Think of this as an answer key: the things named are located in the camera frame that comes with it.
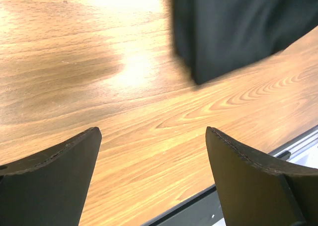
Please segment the black t shirt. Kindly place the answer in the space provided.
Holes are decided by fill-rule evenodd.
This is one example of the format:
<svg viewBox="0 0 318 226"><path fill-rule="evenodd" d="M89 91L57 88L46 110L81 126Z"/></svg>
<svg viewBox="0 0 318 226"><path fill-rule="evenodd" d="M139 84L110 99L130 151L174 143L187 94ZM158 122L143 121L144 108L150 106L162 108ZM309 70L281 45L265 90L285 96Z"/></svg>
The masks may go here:
<svg viewBox="0 0 318 226"><path fill-rule="evenodd" d="M318 24L318 0L172 0L176 53L197 85L258 62Z"/></svg>

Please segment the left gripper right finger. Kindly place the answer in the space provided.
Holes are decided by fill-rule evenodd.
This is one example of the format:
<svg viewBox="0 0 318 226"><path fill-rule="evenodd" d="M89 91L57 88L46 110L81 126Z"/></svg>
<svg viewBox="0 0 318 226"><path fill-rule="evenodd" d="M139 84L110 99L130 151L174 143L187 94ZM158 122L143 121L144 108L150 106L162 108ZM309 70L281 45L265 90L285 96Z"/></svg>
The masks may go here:
<svg viewBox="0 0 318 226"><path fill-rule="evenodd" d="M270 156L216 128L207 128L206 146L226 225L317 225L317 169Z"/></svg>

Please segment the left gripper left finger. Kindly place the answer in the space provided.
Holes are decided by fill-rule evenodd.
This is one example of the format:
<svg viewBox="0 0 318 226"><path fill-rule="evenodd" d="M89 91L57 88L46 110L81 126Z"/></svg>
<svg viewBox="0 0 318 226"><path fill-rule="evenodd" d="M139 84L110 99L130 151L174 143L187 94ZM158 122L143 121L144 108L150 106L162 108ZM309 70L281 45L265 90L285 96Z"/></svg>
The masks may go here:
<svg viewBox="0 0 318 226"><path fill-rule="evenodd" d="M89 128L0 167L2 226L77 226L102 135Z"/></svg>

